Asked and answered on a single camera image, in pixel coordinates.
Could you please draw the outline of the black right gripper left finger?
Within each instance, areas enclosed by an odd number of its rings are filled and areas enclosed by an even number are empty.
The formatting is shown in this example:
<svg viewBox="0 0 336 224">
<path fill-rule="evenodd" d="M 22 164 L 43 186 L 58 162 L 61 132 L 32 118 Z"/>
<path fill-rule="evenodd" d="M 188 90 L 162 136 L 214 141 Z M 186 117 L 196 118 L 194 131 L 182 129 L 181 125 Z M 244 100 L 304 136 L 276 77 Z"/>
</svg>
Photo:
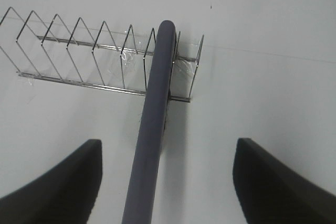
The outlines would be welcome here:
<svg viewBox="0 0 336 224">
<path fill-rule="evenodd" d="M 102 142 L 87 140 L 51 170 L 1 198 L 1 223 L 87 223 L 102 181 Z"/>
</svg>

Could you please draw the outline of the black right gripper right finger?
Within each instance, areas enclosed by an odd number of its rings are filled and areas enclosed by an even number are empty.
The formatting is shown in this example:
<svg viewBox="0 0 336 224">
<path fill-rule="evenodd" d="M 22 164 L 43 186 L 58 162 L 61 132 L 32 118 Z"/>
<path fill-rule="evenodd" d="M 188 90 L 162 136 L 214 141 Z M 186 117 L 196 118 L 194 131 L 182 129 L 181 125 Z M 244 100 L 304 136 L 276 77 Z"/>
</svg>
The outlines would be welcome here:
<svg viewBox="0 0 336 224">
<path fill-rule="evenodd" d="M 335 223 L 335 195 L 250 138 L 237 141 L 233 183 L 248 223 Z"/>
</svg>

